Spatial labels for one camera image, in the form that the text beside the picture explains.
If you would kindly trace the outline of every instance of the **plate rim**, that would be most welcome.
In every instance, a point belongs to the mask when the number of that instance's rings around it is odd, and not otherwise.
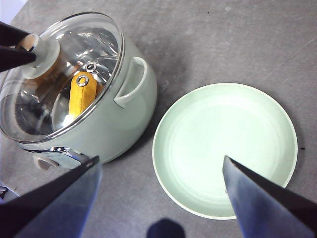
[[[295,170],[295,167],[296,167],[296,163],[297,163],[297,156],[298,156],[298,141],[297,141],[297,135],[296,135],[296,131],[295,131],[294,125],[293,125],[289,115],[287,114],[287,112],[284,110],[284,108],[273,97],[271,97],[269,94],[261,91],[260,89],[257,89],[255,87],[252,87],[252,86],[249,86],[249,85],[246,85],[246,84],[241,84],[241,83],[214,83],[214,84],[209,84],[209,85],[206,85],[206,86],[202,86],[202,87],[196,88],[196,89],[186,93],[185,95],[180,97],[176,102],[174,102],[172,104],[172,106],[170,106],[168,108],[168,110],[164,113],[164,116],[161,118],[161,120],[159,121],[159,124],[158,124],[158,126],[156,128],[156,131],[155,131],[155,134],[154,134],[154,138],[153,138],[153,143],[152,143],[152,163],[153,163],[153,167],[154,167],[154,171],[155,171],[156,177],[157,177],[161,187],[163,188],[165,193],[169,196],[169,198],[172,199],[178,206],[180,206],[181,208],[183,208],[187,212],[190,212],[190,213],[195,214],[195,215],[200,216],[200,217],[204,217],[204,218],[208,218],[208,219],[214,219],[214,220],[231,220],[231,219],[236,219],[237,217],[235,215],[233,215],[233,216],[211,216],[211,215],[206,215],[206,214],[203,214],[203,213],[200,213],[200,212],[196,212],[193,209],[190,209],[189,207],[187,207],[184,204],[182,204],[181,202],[179,202],[176,198],[174,198],[173,195],[167,190],[167,188],[164,186],[163,182],[160,179],[160,176],[159,176],[157,168],[156,168],[155,156],[154,156],[154,147],[155,147],[156,138],[158,136],[159,128],[160,128],[161,124],[163,123],[165,117],[168,115],[168,113],[171,110],[173,110],[173,108],[178,103],[180,103],[184,98],[188,97],[189,95],[191,95],[191,94],[193,94],[193,93],[195,93],[197,91],[204,90],[205,88],[221,86],[221,85],[234,85],[234,86],[244,87],[244,88],[248,88],[248,89],[254,90],[257,93],[260,93],[260,94],[264,95],[269,100],[271,100],[274,104],[276,104],[278,106],[278,108],[281,110],[281,112],[284,114],[284,116],[286,117],[286,119],[287,119],[287,121],[288,121],[288,123],[289,123],[289,125],[291,127],[292,134],[293,134],[293,139],[294,139],[294,142],[295,142],[295,148],[294,148],[294,152],[295,153],[294,153],[294,158],[293,158],[293,165],[292,165],[290,173],[289,173],[289,175],[288,175],[288,177],[287,177],[287,179],[286,179],[286,181],[285,181],[285,183],[283,184],[282,187],[285,188],[287,186],[287,184],[291,180],[291,177],[293,176],[293,173],[294,173],[294,170]]]

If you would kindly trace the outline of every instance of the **metal rivet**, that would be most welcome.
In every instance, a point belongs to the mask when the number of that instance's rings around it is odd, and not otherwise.
[[[95,62],[89,62],[86,64],[85,69],[88,73],[92,73],[96,70],[97,66]]]
[[[88,79],[88,77],[85,76],[85,75],[80,75],[80,76],[76,79],[76,83],[77,83],[77,85],[80,86],[80,87],[86,86],[86,85],[88,84],[88,82],[89,82],[89,79]]]

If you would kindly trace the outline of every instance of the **gray countertop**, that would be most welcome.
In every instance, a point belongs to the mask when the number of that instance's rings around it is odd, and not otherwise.
[[[187,92],[218,82],[256,87],[284,107],[299,148],[305,148],[299,149],[288,188],[317,202],[317,1],[29,0],[12,25],[40,33],[83,11],[111,16],[158,80],[158,104],[147,130],[129,151],[103,165],[83,237],[145,237],[162,218],[178,222],[188,238],[242,237],[236,220],[209,220],[177,206],[152,165],[153,135],[166,110]],[[64,172],[36,169],[29,153],[1,136],[1,182],[18,194]]]

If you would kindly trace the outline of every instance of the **pot handle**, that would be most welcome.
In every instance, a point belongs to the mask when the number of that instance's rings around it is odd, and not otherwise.
[[[131,80],[133,80],[133,75],[135,75],[135,71],[137,70],[137,66],[141,66],[144,70],[142,78],[138,85],[130,92],[127,92],[129,84],[131,84]],[[132,57],[129,65],[129,69],[127,72],[127,77],[122,84],[119,92],[114,98],[114,101],[122,108],[125,108],[127,103],[132,101],[135,97],[137,97],[146,86],[146,77],[149,74],[149,67],[144,59],[140,57]]]

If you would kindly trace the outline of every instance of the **yellow handle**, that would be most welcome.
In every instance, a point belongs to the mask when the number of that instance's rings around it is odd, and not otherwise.
[[[96,98],[97,82],[88,72],[79,72],[71,80],[68,114],[80,115]]]

